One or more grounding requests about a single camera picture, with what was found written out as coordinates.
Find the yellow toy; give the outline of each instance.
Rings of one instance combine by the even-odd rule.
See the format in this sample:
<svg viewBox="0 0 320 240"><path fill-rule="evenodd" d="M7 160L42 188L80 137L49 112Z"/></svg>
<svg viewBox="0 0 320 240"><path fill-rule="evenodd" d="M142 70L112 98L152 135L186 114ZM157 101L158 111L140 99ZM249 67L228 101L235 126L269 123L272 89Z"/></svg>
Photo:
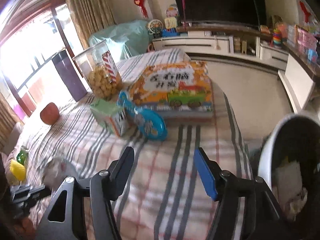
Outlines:
<svg viewBox="0 0 320 240"><path fill-rule="evenodd" d="M18 180L24 181L26 179L26 168L15 160L10 162L10 172Z"/></svg>
<svg viewBox="0 0 320 240"><path fill-rule="evenodd" d="M176 17L169 17L164 19L164 25L166 29L176 28L178 26Z"/></svg>

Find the purple trash can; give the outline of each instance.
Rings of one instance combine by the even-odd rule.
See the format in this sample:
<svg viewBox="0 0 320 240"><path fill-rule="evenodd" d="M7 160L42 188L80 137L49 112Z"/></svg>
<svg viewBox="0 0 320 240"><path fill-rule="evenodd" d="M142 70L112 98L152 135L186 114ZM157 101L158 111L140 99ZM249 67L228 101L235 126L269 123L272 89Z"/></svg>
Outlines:
<svg viewBox="0 0 320 240"><path fill-rule="evenodd" d="M60 51L52 58L52 62L73 99L77 102L83 98L88 92L78 77L67 51Z"/></svg>

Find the colorful toy box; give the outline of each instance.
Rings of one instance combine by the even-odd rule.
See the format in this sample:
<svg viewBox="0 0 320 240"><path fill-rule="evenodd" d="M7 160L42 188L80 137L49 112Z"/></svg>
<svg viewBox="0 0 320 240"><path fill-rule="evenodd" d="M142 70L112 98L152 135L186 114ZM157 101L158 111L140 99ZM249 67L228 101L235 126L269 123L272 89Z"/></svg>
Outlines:
<svg viewBox="0 0 320 240"><path fill-rule="evenodd" d="M129 100L164 119L212 118L212 82L205 62L147 66L129 88Z"/></svg>
<svg viewBox="0 0 320 240"><path fill-rule="evenodd" d="M129 128L124 108L114 102L97 99L90 109L98 124L119 137Z"/></svg>

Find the green bottle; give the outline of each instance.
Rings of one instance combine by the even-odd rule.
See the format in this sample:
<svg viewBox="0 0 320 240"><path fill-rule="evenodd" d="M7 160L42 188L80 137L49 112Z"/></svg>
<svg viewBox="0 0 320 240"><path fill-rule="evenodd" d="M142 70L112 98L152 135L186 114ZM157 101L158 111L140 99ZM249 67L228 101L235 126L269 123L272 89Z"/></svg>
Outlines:
<svg viewBox="0 0 320 240"><path fill-rule="evenodd" d="M17 155L17 162L24 165L28 157L28 154L29 154L28 148L25 146L21 146L21 150Z"/></svg>

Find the striped bedsheet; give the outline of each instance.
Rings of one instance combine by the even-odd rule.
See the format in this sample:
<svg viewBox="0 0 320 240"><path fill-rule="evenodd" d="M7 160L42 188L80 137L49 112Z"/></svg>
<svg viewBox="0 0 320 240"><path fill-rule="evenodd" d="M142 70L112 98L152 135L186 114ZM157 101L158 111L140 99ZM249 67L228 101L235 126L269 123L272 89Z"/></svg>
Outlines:
<svg viewBox="0 0 320 240"><path fill-rule="evenodd" d="M132 82L147 65L190 60L180 49L151 52L117 64L125 82ZM135 160L124 193L112 203L122 239L205 239L217 203L208 197L193 163L195 147L202 147L211 160L238 177L252 178L245 145L226 95L214 83L212 125L183 125L168 128L164 142L149 141L131 128L118 138L100 127L90 112L94 97L89 93L79 102L60 107L61 117L52 127L38 116L26 123L16 147L29 150L27 181L41 184L42 168L52 157L63 157L76 167L81 178L108 168L127 146ZM50 198L31 212L37 225ZM234 239L239 239L244 199L239 199ZM90 201L85 200L88 238L94 239Z"/></svg>

